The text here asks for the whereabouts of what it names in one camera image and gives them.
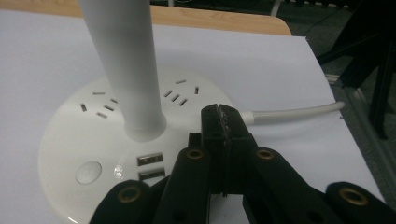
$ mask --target lamp base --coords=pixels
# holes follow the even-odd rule
[[[170,175],[189,133],[201,131],[201,109],[230,105],[208,79],[159,68],[167,126],[158,138],[136,142],[106,77],[72,95],[52,118],[41,143],[38,171],[42,189],[63,223],[89,223],[112,187],[128,179],[154,184]]]

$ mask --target white table surface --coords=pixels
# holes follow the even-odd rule
[[[154,26],[154,38],[159,66],[208,77],[241,111],[334,102],[303,37]],[[103,74],[83,19],[0,10],[1,223],[59,223],[39,185],[41,137],[64,100]],[[339,112],[249,129],[312,187],[348,181],[382,199]],[[240,198],[229,201],[216,223],[246,223]]]

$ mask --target round button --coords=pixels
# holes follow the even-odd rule
[[[76,171],[76,180],[80,184],[91,184],[102,173],[102,165],[97,161],[87,161]]]

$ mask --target dark floor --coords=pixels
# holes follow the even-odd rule
[[[151,1],[155,5],[167,5],[167,1]],[[210,10],[243,12],[250,14],[269,15],[273,2],[269,0],[179,0],[177,7],[192,7]],[[314,5],[303,4],[297,7],[295,0],[287,3],[283,1],[277,16],[284,20],[293,35],[306,36],[315,55],[320,55],[332,48],[336,38],[341,33],[352,10],[348,6],[337,7],[330,4],[325,7],[321,3]],[[325,74],[340,75],[350,58],[342,57],[322,66]],[[372,73],[360,87],[360,91],[368,99],[373,95],[375,75]],[[351,99],[354,90],[343,89],[340,85],[332,85],[334,96],[337,100],[345,101],[346,108],[342,110],[346,124],[351,130],[361,153],[366,159],[375,181],[377,182],[387,203],[396,210],[396,77],[393,79],[392,90],[389,96],[389,111],[386,114],[385,130],[388,140],[380,140],[372,130],[364,131],[365,126],[370,126],[365,120],[365,107],[359,109],[355,100]]]

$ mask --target white cylindrical post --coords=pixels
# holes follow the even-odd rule
[[[149,0],[79,0],[93,43],[125,120],[136,141],[162,134]]]

